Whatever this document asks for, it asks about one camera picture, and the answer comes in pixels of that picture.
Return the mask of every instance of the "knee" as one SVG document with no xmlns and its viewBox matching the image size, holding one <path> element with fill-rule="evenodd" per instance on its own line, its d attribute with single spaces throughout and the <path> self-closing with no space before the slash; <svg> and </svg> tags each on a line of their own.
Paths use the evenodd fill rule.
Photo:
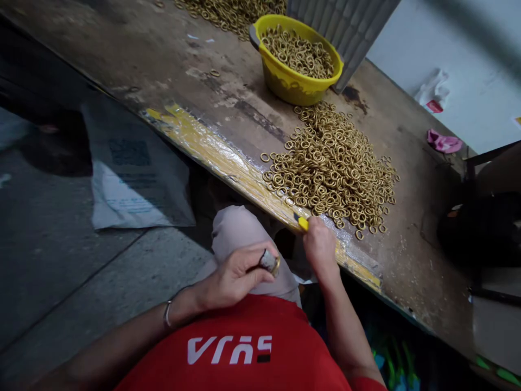
<svg viewBox="0 0 521 391">
<path fill-rule="evenodd" d="M 241 206 L 228 206 L 217 213 L 215 217 L 215 223 L 217 224 L 260 224 L 259 220 L 253 213 L 246 209 L 243 205 Z"/>
</svg>

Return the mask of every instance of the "right hand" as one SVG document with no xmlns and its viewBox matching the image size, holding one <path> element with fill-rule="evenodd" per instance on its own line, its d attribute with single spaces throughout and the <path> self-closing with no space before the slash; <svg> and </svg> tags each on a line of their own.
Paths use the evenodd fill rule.
<svg viewBox="0 0 521 391">
<path fill-rule="evenodd" d="M 304 235 L 306 258 L 320 283 L 330 283 L 340 277 L 336 263 L 336 236 L 319 217 L 308 219 L 309 229 Z"/>
</svg>

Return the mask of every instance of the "gray floor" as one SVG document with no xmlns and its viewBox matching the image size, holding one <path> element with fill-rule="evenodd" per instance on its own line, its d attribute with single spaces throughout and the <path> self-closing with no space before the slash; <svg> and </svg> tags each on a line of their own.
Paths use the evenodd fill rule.
<svg viewBox="0 0 521 391">
<path fill-rule="evenodd" d="M 211 257 L 209 219 L 202 228 L 96 233 L 90 178 L 42 173 L 15 150 L 0 152 L 5 173 L 11 179 L 0 188 L 0 376 L 7 388 L 166 300 Z"/>
</svg>

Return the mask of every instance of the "bracelet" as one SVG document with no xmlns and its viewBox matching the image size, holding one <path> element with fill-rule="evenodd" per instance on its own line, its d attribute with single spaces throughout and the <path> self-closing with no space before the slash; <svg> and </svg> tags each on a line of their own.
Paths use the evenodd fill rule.
<svg viewBox="0 0 521 391">
<path fill-rule="evenodd" d="M 164 309 L 164 314 L 163 314 L 163 325 L 164 325 L 165 329 L 170 330 L 170 331 L 174 331 L 175 330 L 174 327 L 170 324 L 170 321 L 168 320 L 168 310 L 170 309 L 170 304 L 172 304 L 172 301 L 174 301 L 174 299 L 177 297 L 178 294 L 180 294 L 186 288 L 189 288 L 189 287 L 191 287 L 193 285 L 194 284 L 190 284 L 190 285 L 187 285 L 184 288 L 179 289 L 176 293 L 174 293 L 174 295 L 170 299 L 168 299 L 167 307 Z"/>
</svg>

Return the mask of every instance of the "wooden workbench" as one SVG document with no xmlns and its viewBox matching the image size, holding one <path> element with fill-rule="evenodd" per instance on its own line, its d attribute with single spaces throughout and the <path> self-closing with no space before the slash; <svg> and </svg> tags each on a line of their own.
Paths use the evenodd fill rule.
<svg viewBox="0 0 521 391">
<path fill-rule="evenodd" d="M 0 7 L 179 149 L 296 229 L 293 210 L 265 189 L 261 172 L 267 163 L 259 156 L 283 152 L 301 122 L 266 88 L 260 55 L 249 42 L 171 2 L 159 8 L 151 0 L 5 0 Z M 211 76 L 211 69 L 220 77 Z M 356 72 L 349 96 L 328 91 L 325 100 L 354 115 L 377 156 L 391 156 L 402 180 L 386 218 L 388 232 L 366 232 L 358 241 L 350 224 L 335 229 L 337 260 L 471 358 L 468 281 L 443 257 L 435 235 L 437 217 L 460 182 L 454 170 L 460 162 L 452 157 L 455 166 L 449 167 L 425 142 L 431 127 L 449 131 L 370 62 Z"/>
</svg>

